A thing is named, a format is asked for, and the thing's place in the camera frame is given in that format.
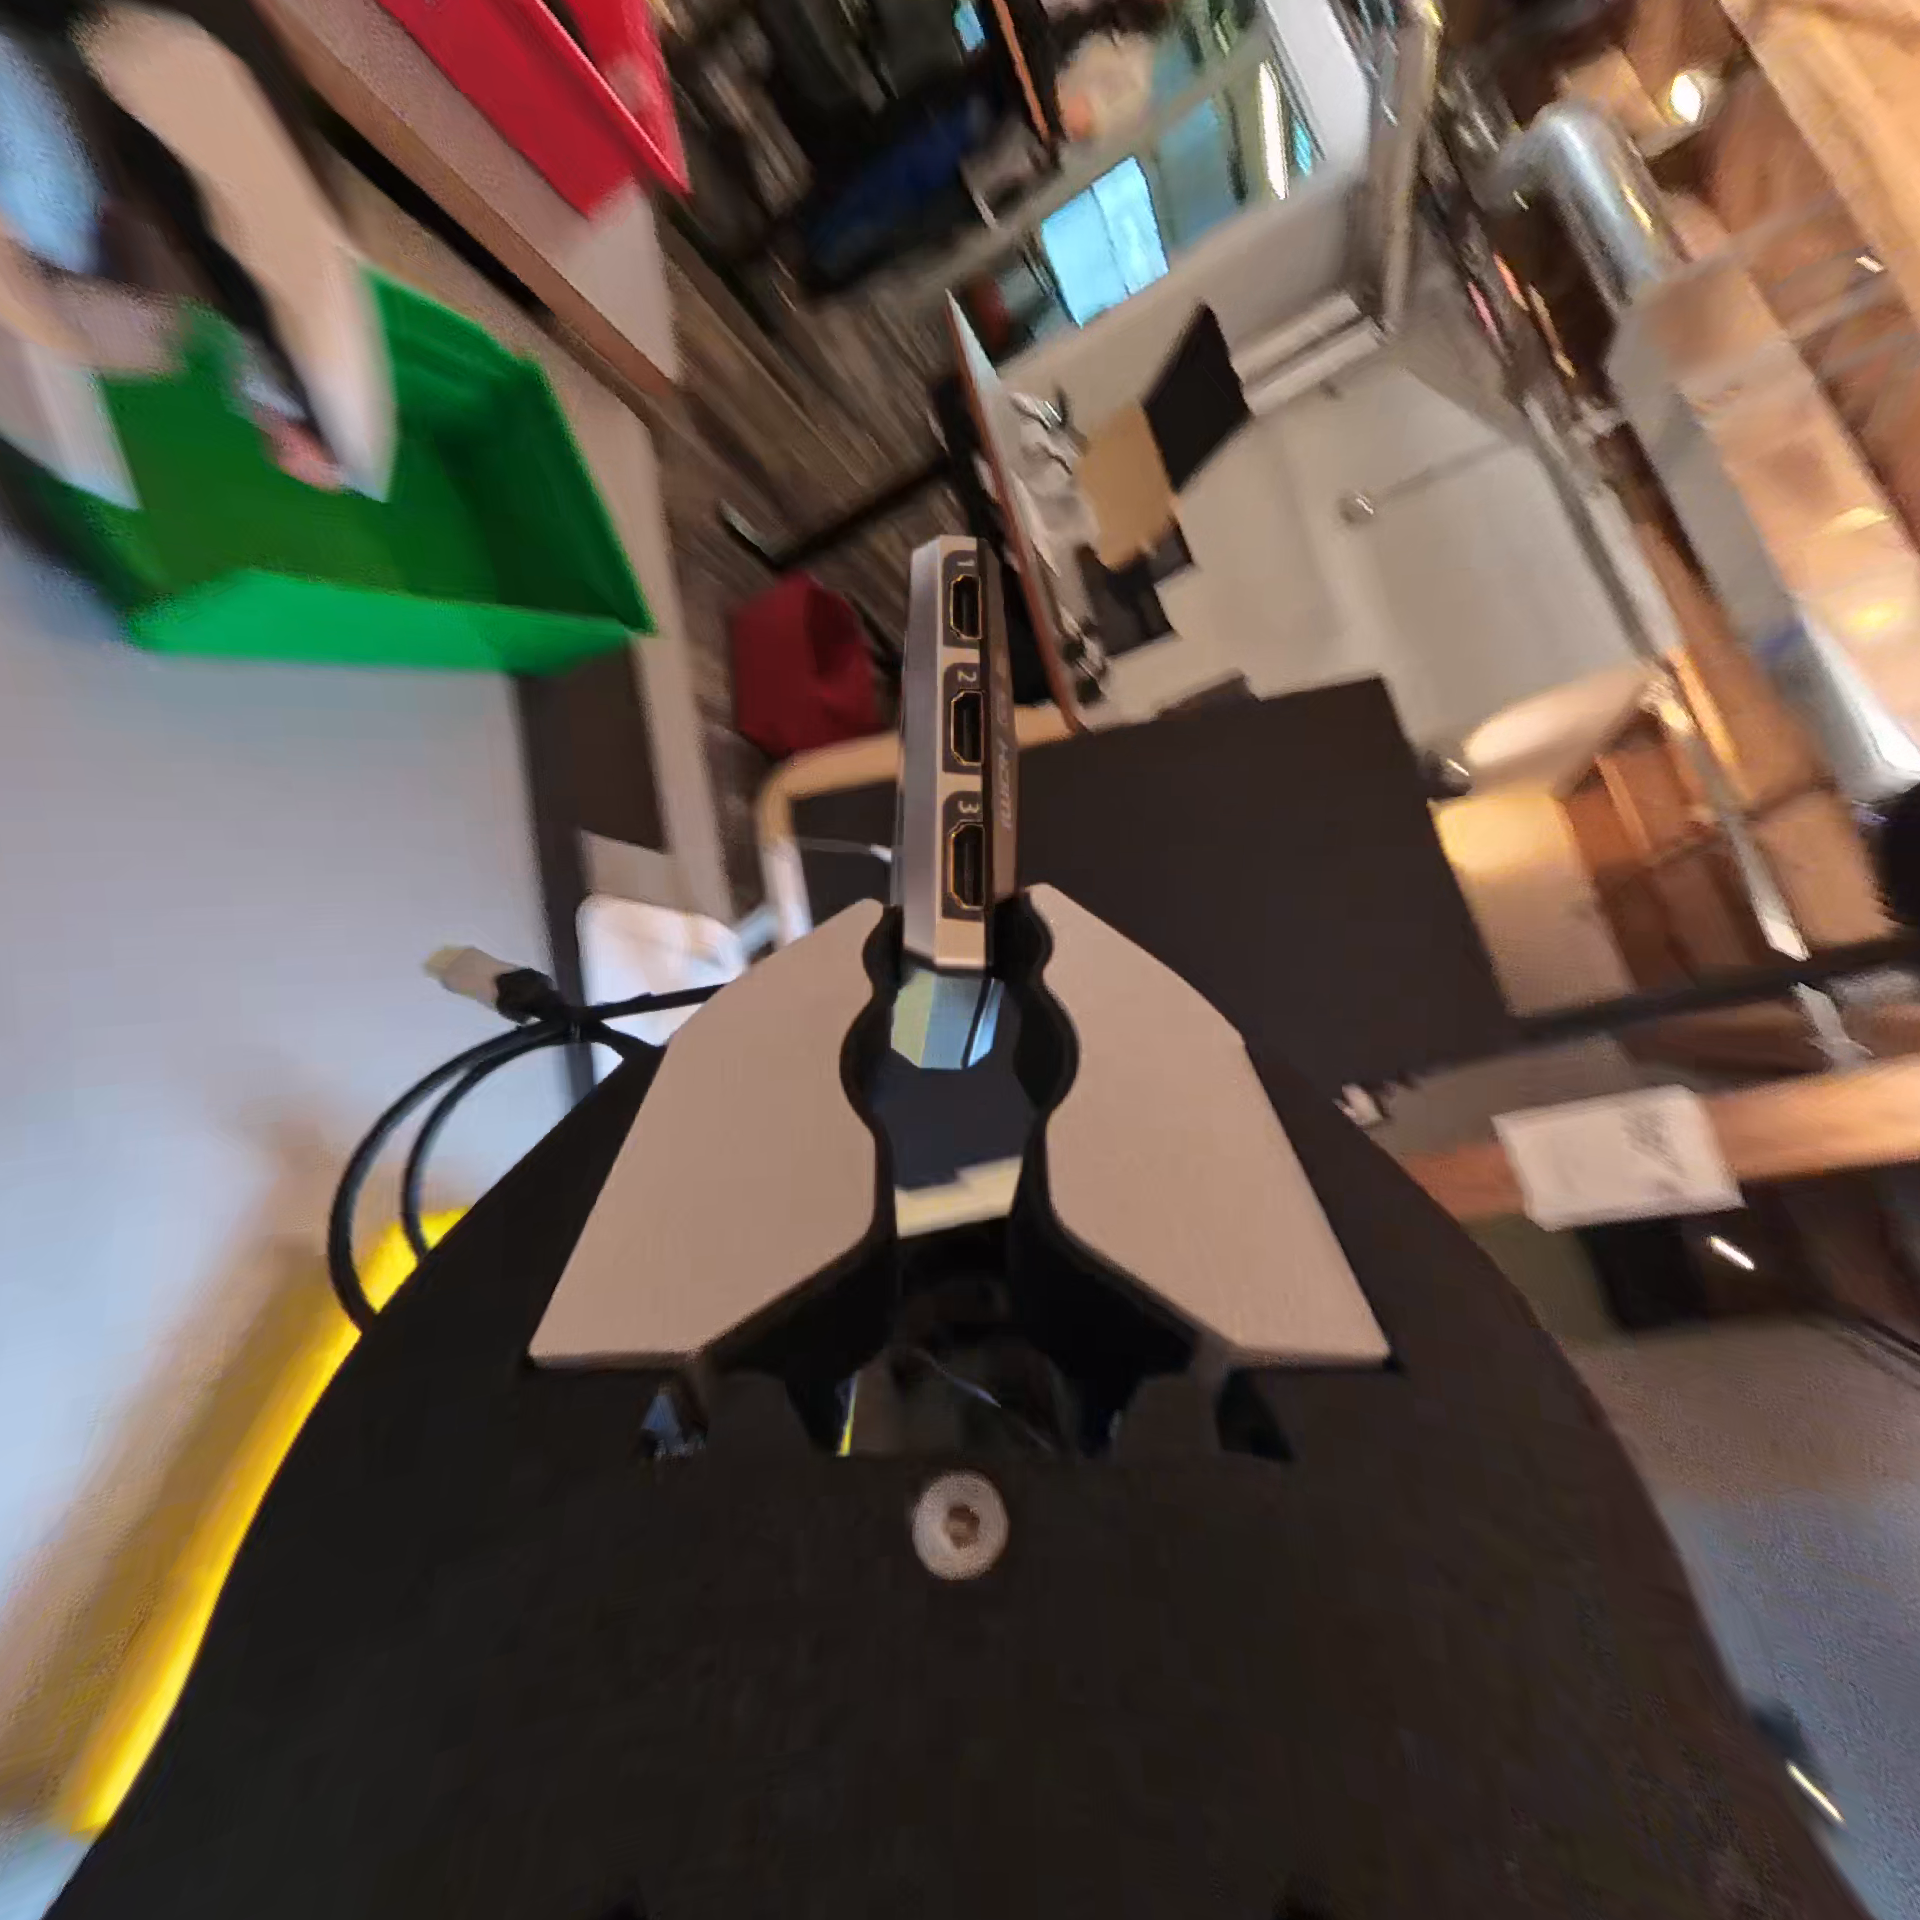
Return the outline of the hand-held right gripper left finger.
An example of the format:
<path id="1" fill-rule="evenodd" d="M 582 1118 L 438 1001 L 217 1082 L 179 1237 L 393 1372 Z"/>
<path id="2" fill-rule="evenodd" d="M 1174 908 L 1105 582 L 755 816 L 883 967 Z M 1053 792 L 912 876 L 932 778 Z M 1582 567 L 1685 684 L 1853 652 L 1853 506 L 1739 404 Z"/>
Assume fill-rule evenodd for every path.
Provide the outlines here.
<path id="1" fill-rule="evenodd" d="M 717 1359 L 892 1213 L 844 1076 L 883 925 L 877 900 L 852 903 L 665 1045 L 532 1332 L 536 1364 Z"/>

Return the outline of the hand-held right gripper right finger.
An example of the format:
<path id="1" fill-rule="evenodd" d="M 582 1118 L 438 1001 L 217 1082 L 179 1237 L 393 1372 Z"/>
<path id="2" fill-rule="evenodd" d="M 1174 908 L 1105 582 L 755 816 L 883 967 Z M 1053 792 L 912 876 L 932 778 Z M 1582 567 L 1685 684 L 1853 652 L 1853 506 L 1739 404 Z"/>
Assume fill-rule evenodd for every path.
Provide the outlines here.
<path id="1" fill-rule="evenodd" d="M 1390 1342 L 1213 1004 L 1058 888 L 1005 905 L 1033 1106 L 1010 1213 L 1021 1329 L 1068 1376 L 1363 1372 Z"/>

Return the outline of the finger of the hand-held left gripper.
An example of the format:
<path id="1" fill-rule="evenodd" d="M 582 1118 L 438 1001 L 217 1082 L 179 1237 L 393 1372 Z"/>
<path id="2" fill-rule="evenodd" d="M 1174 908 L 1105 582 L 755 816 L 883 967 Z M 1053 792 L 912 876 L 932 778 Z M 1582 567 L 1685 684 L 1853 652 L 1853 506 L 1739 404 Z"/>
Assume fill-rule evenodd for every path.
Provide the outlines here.
<path id="1" fill-rule="evenodd" d="M 44 302 L 32 261 L 3 231 L 3 437 L 66 486 L 132 509 L 137 492 L 104 383 Z"/>
<path id="2" fill-rule="evenodd" d="M 386 495 L 398 456 L 388 333 L 273 24 L 251 5 L 100 5 L 89 72 L 182 167 L 346 486 Z"/>

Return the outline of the grey hdmi hub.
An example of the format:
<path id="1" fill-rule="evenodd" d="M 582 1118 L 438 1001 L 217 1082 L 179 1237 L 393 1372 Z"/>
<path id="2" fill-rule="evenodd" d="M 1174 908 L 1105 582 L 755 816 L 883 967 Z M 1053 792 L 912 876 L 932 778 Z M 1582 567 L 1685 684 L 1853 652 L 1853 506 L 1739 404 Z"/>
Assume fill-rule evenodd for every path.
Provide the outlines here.
<path id="1" fill-rule="evenodd" d="M 898 681 L 892 905 L 901 962 L 883 1124 L 905 1191 L 993 1161 L 997 920 L 1017 877 L 1017 701 L 1002 567 L 971 534 L 912 553 Z"/>

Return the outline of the yellow plastic bin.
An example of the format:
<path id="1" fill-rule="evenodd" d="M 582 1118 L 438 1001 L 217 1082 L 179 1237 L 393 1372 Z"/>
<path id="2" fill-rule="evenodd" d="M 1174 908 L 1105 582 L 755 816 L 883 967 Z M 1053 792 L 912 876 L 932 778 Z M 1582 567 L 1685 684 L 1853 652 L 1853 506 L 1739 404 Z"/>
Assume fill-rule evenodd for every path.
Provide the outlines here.
<path id="1" fill-rule="evenodd" d="M 121 1581 L 132 1612 L 59 1775 L 61 1833 L 94 1839 L 126 1802 L 176 1713 L 256 1512 L 358 1337 L 325 1269 L 297 1258 L 209 1393 Z"/>

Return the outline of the green plastic bin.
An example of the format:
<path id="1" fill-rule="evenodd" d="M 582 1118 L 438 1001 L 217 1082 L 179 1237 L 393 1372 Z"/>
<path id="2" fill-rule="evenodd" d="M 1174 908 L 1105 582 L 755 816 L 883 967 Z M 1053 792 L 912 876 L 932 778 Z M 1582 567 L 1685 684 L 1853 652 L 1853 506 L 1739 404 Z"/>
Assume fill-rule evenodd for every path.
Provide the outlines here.
<path id="1" fill-rule="evenodd" d="M 182 359 L 104 383 L 132 502 L 4 445 L 4 497 L 155 656 L 555 677 L 657 631 L 546 375 L 364 270 L 390 354 L 385 495 L 278 468 L 233 393 L 240 338 L 187 306 Z"/>

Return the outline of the red plastic bin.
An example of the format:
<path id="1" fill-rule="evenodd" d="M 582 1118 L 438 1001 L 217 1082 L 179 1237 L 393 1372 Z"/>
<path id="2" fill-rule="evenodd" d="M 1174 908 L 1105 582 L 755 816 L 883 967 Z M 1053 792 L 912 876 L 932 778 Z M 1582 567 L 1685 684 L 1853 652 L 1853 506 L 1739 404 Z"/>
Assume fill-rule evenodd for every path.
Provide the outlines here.
<path id="1" fill-rule="evenodd" d="M 386 1 L 493 133 L 576 212 L 689 191 L 657 9 L 645 1 Z"/>

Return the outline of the white paper sign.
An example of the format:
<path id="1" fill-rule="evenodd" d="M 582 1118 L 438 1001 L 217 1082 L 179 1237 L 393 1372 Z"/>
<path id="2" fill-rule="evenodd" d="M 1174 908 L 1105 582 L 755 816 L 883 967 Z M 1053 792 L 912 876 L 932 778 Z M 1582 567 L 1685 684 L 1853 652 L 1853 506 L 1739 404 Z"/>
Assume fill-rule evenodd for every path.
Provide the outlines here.
<path id="1" fill-rule="evenodd" d="M 1546 1231 L 1744 1207 L 1709 1106 L 1688 1088 L 1508 1110 L 1496 1118 L 1496 1138 L 1525 1217 Z"/>

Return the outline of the red bag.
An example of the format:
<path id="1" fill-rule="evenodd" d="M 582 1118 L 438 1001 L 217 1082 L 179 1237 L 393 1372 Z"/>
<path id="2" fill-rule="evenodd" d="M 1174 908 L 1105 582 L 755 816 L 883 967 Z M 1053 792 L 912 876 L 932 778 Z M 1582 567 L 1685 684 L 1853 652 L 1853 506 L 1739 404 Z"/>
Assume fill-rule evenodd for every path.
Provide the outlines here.
<path id="1" fill-rule="evenodd" d="M 731 610 L 726 660 L 733 732 L 771 760 L 883 732 L 868 629 L 844 593 L 805 572 Z"/>

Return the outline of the wooden beam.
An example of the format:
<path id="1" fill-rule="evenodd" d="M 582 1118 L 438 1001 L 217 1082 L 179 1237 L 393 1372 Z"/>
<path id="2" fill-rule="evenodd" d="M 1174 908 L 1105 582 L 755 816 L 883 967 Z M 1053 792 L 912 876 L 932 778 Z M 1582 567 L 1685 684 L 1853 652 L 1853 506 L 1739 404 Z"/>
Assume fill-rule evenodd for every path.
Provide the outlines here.
<path id="1" fill-rule="evenodd" d="M 1917 1158 L 1917 1060 L 1804 1074 L 1702 1104 L 1721 1156 L 1741 1183 L 1796 1183 Z M 1520 1216 L 1523 1181 L 1492 1136 L 1395 1153 L 1430 1200 L 1458 1220 Z"/>

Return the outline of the tan cardboard sheet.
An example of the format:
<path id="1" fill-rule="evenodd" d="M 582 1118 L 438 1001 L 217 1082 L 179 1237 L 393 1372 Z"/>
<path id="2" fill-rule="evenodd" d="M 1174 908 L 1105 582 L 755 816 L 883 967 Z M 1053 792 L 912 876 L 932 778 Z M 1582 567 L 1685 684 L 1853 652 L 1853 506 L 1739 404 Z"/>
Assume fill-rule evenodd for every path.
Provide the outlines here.
<path id="1" fill-rule="evenodd" d="M 1092 550 L 1108 572 L 1147 560 L 1178 521 L 1161 445 L 1138 399 L 1091 426 L 1075 484 L 1091 514 Z"/>

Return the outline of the cluttered wooden desk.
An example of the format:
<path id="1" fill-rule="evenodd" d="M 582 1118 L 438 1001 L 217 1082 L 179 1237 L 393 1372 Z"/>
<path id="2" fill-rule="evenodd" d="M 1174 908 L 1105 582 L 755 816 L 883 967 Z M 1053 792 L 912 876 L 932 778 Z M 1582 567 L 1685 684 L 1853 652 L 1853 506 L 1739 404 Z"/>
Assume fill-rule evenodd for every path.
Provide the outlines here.
<path id="1" fill-rule="evenodd" d="M 1046 527 L 1040 495 L 1026 480 L 1019 396 L 997 372 L 964 306 L 954 294 L 944 297 L 944 319 L 976 450 L 988 466 L 998 521 L 1013 550 L 1046 695 L 1061 716 L 1064 732 L 1086 734 L 1102 687 L 1092 668 L 1098 637 L 1089 624 L 1076 550 Z"/>

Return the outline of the black panel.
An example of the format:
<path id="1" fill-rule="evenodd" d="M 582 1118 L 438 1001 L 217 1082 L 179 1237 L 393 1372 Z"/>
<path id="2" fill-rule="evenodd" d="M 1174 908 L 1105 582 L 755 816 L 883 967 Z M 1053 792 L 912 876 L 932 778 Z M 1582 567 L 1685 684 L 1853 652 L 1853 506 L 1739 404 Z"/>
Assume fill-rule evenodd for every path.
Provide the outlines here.
<path id="1" fill-rule="evenodd" d="M 1194 309 L 1141 408 L 1174 495 L 1250 423 L 1241 375 L 1209 303 Z"/>

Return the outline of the silver air duct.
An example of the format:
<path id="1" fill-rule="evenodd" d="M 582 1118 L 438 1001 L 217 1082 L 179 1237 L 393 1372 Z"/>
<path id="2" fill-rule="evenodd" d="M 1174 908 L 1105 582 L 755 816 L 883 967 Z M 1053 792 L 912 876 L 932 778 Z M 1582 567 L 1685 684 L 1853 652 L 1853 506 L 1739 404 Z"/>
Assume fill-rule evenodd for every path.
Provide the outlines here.
<path id="1" fill-rule="evenodd" d="M 1542 106 L 1500 146 L 1491 194 L 1542 206 L 1617 329 L 1614 359 L 1678 372 L 1694 344 L 1698 273 L 1642 151 L 1582 100 Z"/>

